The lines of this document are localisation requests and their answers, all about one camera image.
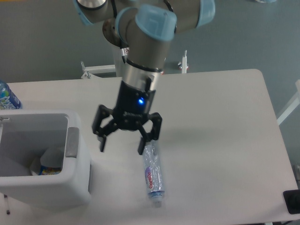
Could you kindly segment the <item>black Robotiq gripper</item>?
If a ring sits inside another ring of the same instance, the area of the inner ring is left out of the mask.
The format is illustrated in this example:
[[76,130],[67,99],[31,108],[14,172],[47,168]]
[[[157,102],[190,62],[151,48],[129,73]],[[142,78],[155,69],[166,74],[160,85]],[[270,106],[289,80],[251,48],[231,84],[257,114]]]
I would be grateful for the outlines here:
[[[158,112],[149,114],[155,93],[155,90],[135,89],[122,81],[115,108],[110,109],[104,105],[98,106],[92,123],[92,132],[100,142],[100,152],[104,152],[107,136],[116,131],[117,128],[140,131],[142,137],[137,150],[139,155],[143,154],[146,143],[159,139],[162,117]],[[113,118],[105,126],[101,126],[102,122],[110,116]],[[146,132],[143,127],[143,124],[148,120],[152,122],[150,132]]]

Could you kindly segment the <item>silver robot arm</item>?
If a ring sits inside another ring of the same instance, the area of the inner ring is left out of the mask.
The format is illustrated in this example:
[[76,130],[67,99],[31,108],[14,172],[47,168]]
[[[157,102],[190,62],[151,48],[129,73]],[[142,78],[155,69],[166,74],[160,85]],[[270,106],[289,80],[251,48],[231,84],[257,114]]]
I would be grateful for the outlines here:
[[160,135],[162,117],[150,109],[171,42],[177,33],[210,23],[215,2],[165,0],[152,5],[136,0],[75,0],[74,6],[86,25],[113,19],[118,46],[129,48],[116,106],[100,105],[92,124],[100,151],[108,135],[128,130],[141,133],[138,153],[142,154],[145,145]]

